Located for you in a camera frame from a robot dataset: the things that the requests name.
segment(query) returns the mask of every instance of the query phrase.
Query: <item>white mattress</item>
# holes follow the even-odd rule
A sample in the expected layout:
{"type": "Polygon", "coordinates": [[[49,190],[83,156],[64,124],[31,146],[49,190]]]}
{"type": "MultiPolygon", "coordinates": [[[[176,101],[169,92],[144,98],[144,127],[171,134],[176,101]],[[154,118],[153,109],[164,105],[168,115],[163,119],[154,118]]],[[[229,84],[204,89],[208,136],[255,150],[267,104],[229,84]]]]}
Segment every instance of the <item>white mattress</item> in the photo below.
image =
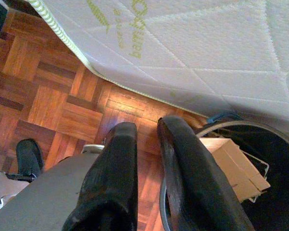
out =
{"type": "Polygon", "coordinates": [[[289,134],[289,0],[29,0],[94,73],[289,134]]]}

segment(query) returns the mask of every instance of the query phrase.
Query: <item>mattress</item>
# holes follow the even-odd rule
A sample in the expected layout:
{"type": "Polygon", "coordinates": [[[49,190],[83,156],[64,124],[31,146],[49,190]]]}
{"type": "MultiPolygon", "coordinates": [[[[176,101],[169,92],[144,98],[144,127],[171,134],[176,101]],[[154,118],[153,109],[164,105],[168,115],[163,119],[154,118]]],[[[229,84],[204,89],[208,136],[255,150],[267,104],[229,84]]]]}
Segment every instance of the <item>mattress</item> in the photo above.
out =
{"type": "Polygon", "coordinates": [[[29,0],[96,75],[289,134],[289,0],[29,0]]]}

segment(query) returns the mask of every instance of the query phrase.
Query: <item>parquet floor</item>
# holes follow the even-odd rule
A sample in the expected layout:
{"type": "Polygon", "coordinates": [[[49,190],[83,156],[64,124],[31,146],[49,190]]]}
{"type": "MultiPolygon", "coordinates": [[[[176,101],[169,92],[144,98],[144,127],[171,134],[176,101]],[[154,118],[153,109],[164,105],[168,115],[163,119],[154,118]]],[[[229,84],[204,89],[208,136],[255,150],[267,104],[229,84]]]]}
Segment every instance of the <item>parquet floor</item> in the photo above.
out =
{"type": "Polygon", "coordinates": [[[10,11],[0,35],[0,170],[17,172],[16,144],[34,138],[46,169],[101,144],[117,123],[138,128],[138,230],[163,230],[158,207],[163,175],[157,120],[184,117],[194,127],[205,119],[124,90],[85,68],[40,18],[10,11]]]}

